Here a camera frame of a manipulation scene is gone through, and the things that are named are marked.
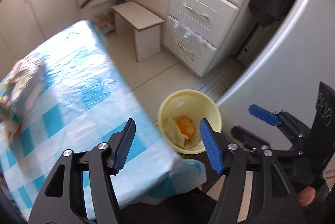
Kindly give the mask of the person's right hand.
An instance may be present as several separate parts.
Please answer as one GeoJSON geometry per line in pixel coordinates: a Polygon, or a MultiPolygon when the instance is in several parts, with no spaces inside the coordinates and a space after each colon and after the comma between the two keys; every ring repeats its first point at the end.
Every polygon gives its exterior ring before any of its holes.
{"type": "Polygon", "coordinates": [[[324,183],[319,189],[315,189],[312,186],[308,186],[304,190],[296,194],[298,202],[303,207],[315,206],[324,202],[328,196],[329,188],[326,183],[324,183]]]}

